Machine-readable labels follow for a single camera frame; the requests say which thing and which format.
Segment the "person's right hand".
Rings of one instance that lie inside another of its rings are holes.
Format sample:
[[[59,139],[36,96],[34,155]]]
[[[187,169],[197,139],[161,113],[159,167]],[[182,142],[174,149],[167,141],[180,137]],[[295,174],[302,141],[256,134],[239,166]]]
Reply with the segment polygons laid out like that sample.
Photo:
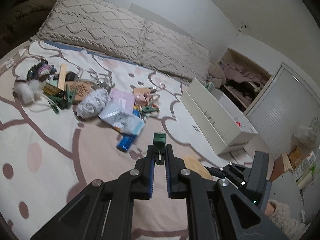
[[[275,213],[276,207],[277,207],[277,202],[275,200],[270,199],[267,202],[267,206],[265,209],[265,215],[267,217],[271,217]]]

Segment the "beige fuzzy sleeve forearm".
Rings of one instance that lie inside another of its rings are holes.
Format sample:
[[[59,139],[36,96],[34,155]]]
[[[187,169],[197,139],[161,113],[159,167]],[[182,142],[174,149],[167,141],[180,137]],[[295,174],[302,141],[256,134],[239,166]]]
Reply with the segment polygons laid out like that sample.
[[[300,239],[308,228],[304,223],[291,218],[291,211],[287,204],[277,202],[275,213],[269,219],[285,233],[289,239]]]

